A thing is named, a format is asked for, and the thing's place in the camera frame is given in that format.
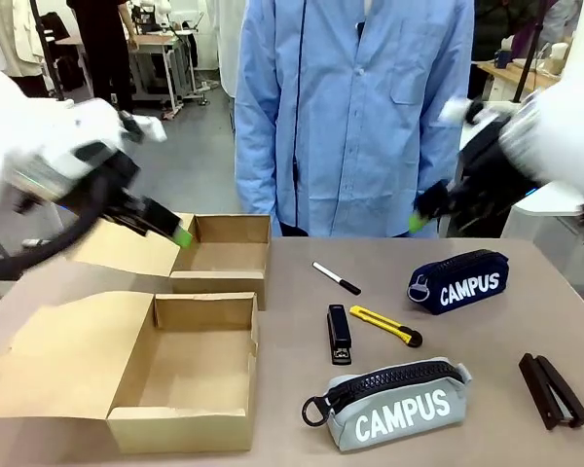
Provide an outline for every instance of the cardboard box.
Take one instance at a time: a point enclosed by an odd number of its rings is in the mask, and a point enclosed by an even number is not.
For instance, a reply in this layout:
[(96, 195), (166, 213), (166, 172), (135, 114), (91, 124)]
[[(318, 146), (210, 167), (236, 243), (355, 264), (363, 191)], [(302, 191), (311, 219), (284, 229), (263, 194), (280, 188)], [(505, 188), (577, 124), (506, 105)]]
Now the cardboard box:
[(271, 244), (269, 216), (178, 214), (193, 234), (190, 248), (150, 233), (100, 221), (74, 247), (70, 258), (82, 263), (169, 278), (174, 293), (255, 292), (266, 309)]
[(41, 308), (0, 357), (0, 417), (105, 419), (123, 453), (250, 449), (256, 309), (136, 292)]

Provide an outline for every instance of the yellow utility knife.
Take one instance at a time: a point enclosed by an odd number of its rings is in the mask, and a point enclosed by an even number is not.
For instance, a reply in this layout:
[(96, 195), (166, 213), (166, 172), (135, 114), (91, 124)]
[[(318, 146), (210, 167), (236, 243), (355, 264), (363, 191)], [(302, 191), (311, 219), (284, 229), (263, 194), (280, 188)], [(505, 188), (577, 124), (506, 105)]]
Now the yellow utility knife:
[(384, 316), (381, 316), (378, 313), (370, 311), (369, 309), (366, 309), (362, 306), (353, 306), (350, 309), (350, 314), (352, 316), (356, 316), (359, 319), (362, 319), (366, 323), (373, 324), (383, 329), (384, 331), (388, 331), (394, 336), (399, 337), (411, 348), (418, 348), (423, 342), (423, 338), (418, 331), (408, 328), (407, 326), (403, 326), (402, 324), (397, 323), (389, 318), (385, 318)]

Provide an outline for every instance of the gray pencil case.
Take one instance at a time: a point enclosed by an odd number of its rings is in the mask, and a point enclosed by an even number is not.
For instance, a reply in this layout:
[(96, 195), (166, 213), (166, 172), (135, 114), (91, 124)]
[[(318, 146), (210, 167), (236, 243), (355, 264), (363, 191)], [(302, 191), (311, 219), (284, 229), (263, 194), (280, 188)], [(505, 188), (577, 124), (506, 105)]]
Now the gray pencil case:
[[(363, 449), (462, 422), (471, 379), (446, 358), (336, 377), (326, 394), (305, 402), (302, 417), (309, 426), (328, 424), (341, 451)], [(310, 420), (311, 405), (320, 420)]]

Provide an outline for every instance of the black pole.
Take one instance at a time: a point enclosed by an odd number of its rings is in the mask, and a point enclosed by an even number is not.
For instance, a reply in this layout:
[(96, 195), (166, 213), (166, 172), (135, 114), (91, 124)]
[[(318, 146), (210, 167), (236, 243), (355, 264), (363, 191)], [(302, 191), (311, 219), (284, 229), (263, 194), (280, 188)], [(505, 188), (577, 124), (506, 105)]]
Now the black pole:
[(528, 80), (529, 68), (532, 66), (532, 61), (534, 60), (534, 55), (536, 54), (536, 49), (538, 48), (538, 40), (541, 37), (541, 32), (543, 31), (543, 23), (545, 22), (545, 15), (548, 10), (548, 0), (538, 1), (538, 13), (536, 15), (536, 26), (534, 27), (534, 35), (532, 36), (532, 43), (529, 46), (528, 57), (526, 58), (526, 64), (524, 65), (524, 72), (519, 80), (519, 85), (517, 86), (517, 92), (515, 92), (515, 97), (513, 102), (516, 104), (522, 101), (522, 94), (524, 93), (524, 88), (526, 87), (526, 81)]
[(48, 65), (48, 72), (50, 73), (50, 79), (55, 85), (55, 94), (58, 100), (65, 100), (65, 96), (62, 93), (62, 87), (60, 86), (60, 79), (56, 74), (55, 62), (52, 60), (52, 54), (50, 53), (50, 47), (48, 46), (48, 41), (46, 40), (46, 28), (43, 27), (41, 22), (41, 17), (39, 16), (39, 8), (37, 8), (37, 0), (30, 0), (30, 8), (32, 10), (32, 15), (35, 18), (35, 25), (37, 28), (37, 33), (39, 34), (39, 40), (41, 40), (41, 48), (43, 49), (43, 56), (46, 59), (46, 64)]

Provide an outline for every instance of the blue button-up shirt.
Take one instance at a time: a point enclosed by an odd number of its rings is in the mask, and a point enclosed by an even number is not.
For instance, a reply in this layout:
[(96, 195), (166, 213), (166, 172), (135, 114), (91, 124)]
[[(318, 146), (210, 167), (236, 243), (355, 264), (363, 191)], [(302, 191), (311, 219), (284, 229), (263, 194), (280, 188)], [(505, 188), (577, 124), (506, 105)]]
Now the blue button-up shirt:
[[(249, 213), (311, 236), (396, 236), (455, 174), (474, 0), (249, 0), (240, 40), (236, 179)], [(361, 39), (356, 25), (365, 21)], [(293, 153), (301, 80), (295, 193)]]

